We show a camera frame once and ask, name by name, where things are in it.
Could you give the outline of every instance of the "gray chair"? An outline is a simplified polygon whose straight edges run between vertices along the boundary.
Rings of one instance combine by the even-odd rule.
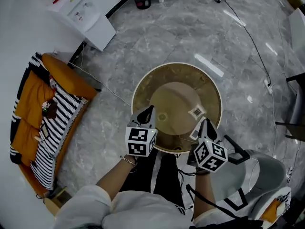
[[[211,183],[216,201],[224,200],[234,210],[238,211],[255,199],[271,191],[279,189],[285,180],[285,166],[279,160],[255,150],[246,150],[250,158],[259,162],[259,176],[252,190],[244,194],[241,189],[245,180],[245,163],[238,165],[227,162],[219,171],[211,174]],[[238,158],[238,153],[230,154],[231,158]],[[230,195],[239,192],[243,204],[238,206],[228,199]]]
[[[288,123],[276,122],[276,125],[284,125],[291,135],[285,135],[287,138],[297,139],[305,142],[305,73],[286,78],[287,82],[297,81],[299,86],[293,114]]]

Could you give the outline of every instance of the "black and white striped fabric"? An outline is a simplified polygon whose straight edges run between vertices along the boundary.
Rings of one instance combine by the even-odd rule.
[[[43,67],[44,70],[47,71],[41,60],[39,61],[39,65],[37,65],[37,67]],[[47,135],[40,127],[41,141],[38,145],[35,162],[31,162],[30,165],[35,177],[48,190],[53,190],[56,158],[64,145],[66,136],[68,135],[75,118],[78,116],[82,108],[87,104],[86,99],[68,94],[59,84],[57,84],[55,99],[57,101],[56,118],[48,119],[43,117],[41,127],[46,127]],[[12,122],[14,120],[20,120],[20,117],[13,114]],[[20,154],[10,147],[11,159],[12,156],[18,155]]]
[[[22,90],[24,87],[25,82],[27,81],[30,72],[33,71],[37,76],[39,76],[47,85],[50,85],[49,81],[49,71],[44,67],[42,63],[42,54],[41,53],[35,53],[33,56],[31,56],[31,59],[29,61],[29,64],[27,68],[24,71],[22,80],[19,85],[19,89],[17,92],[17,98],[14,103],[14,111],[13,111],[13,116],[11,120],[11,125],[10,125],[10,145],[13,143],[19,123],[21,118],[17,115],[15,115],[16,107],[17,104],[19,103],[20,96],[22,94]],[[21,164],[21,154],[18,153],[15,149],[13,149],[10,146],[10,160],[15,163],[15,164]]]

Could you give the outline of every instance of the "black cable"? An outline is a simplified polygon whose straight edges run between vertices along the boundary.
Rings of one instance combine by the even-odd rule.
[[[290,180],[291,180],[291,176],[292,176],[293,170],[294,170],[294,168],[295,168],[295,163],[296,163],[297,155],[298,155],[298,153],[299,153],[299,151],[300,151],[300,148],[301,148],[301,142],[300,142],[300,146],[299,146],[299,148],[297,149],[297,152],[296,152],[296,154],[295,154],[294,166],[293,166],[293,168],[290,170],[289,178],[288,178],[288,180],[287,180],[287,184],[288,184],[288,185],[289,185],[289,182],[290,182]]]
[[[206,173],[201,173],[200,171],[198,171],[198,172],[191,172],[191,173],[186,173],[186,172],[184,172],[184,171],[182,171],[180,169],[178,169],[178,171],[179,171],[180,174],[182,173],[182,174],[184,174],[186,176],[189,176],[189,177],[194,177],[196,175],[199,175],[199,176],[205,176],[206,175]]]
[[[191,197],[191,199],[192,199],[192,201],[193,201],[193,204],[194,204],[194,206],[195,206],[195,200],[194,200],[194,198],[192,197],[192,194],[191,194],[191,192],[190,192],[190,190],[186,190],[188,193],[189,193],[189,195],[190,195],[190,197]]]
[[[227,214],[228,216],[231,216],[232,218],[234,219],[238,219],[240,217],[236,216],[235,214],[233,214],[231,211],[223,208],[223,207],[220,207],[214,203],[212,203],[211,201],[207,200],[204,196],[202,196],[199,192],[195,191],[191,186],[190,184],[187,184],[186,185],[186,190],[188,191],[188,193],[190,194],[189,190],[192,191],[195,196],[197,196],[199,199],[201,199],[203,202],[209,204],[209,205],[212,205],[214,206],[215,208],[218,208],[220,211],[222,211],[223,213]]]
[[[258,49],[257,49],[257,46],[256,46],[256,44],[255,44],[255,42],[254,42],[252,36],[251,36],[250,33],[248,32],[248,30],[247,30],[247,28],[245,27],[244,23],[243,23],[243,22],[241,21],[241,19],[238,17],[238,15],[237,15],[237,13],[234,11],[234,9],[227,3],[226,0],[224,0],[224,1],[225,1],[225,3],[230,7],[230,9],[232,9],[232,11],[234,12],[234,14],[235,14],[235,15],[237,16],[237,18],[240,20],[240,22],[241,22],[241,24],[243,25],[244,29],[245,29],[246,32],[248,33],[249,37],[251,38],[251,40],[252,40],[252,42],[253,42],[253,44],[254,44],[254,47],[255,47],[255,49],[256,49],[256,51],[257,51],[257,53],[258,53],[258,56],[259,56],[260,60],[262,61],[263,67],[264,67],[264,69],[265,69],[265,71],[266,71],[266,74],[268,75],[268,78],[269,78],[269,84],[268,84],[268,86],[271,86],[271,78],[270,78],[270,75],[269,75],[269,73],[268,73],[268,71],[267,71],[267,68],[266,68],[266,66],[265,66],[265,64],[264,64],[264,62],[263,62],[263,60],[262,60],[262,57],[261,57],[261,55],[260,55],[260,53],[259,53],[259,51],[258,51]]]
[[[183,182],[184,182],[184,177],[183,177],[183,174],[181,173],[181,170],[178,169],[178,172],[179,174],[181,175],[181,185],[180,185],[180,190],[181,190],[181,195],[183,194],[182,193],[182,185],[183,185]]]

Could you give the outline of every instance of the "qr code sticker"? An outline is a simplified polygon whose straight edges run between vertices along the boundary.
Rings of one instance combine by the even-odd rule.
[[[196,141],[198,139],[198,135],[199,135],[199,130],[200,130],[200,127],[201,127],[201,123],[205,120],[206,118],[203,116],[201,118],[201,120],[197,123],[195,129],[192,131],[191,135],[190,135],[190,138],[194,141]]]
[[[194,117],[195,120],[197,120],[200,116],[205,114],[206,111],[202,106],[197,104],[196,107],[194,109],[192,109],[191,111],[189,111],[188,113],[191,114],[191,116]]]

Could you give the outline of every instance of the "black chair leg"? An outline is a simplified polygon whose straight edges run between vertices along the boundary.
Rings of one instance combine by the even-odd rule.
[[[294,81],[294,80],[296,80],[296,78],[297,78],[297,75],[294,75],[294,76],[286,78],[286,81],[287,82]]]
[[[295,137],[291,136],[291,135],[285,135],[285,137],[289,138],[289,139],[296,139]]]
[[[275,122],[276,125],[286,125],[286,123],[283,122]]]

